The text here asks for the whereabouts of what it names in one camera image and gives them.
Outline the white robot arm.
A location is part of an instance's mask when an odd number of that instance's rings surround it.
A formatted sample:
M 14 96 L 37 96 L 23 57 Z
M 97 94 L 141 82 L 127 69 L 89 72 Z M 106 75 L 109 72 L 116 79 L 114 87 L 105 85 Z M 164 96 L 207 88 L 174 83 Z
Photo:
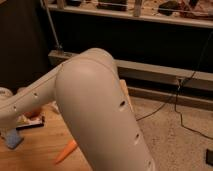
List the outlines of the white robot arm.
M 93 171 L 157 171 L 107 51 L 91 48 L 0 101 L 0 131 L 51 101 Z

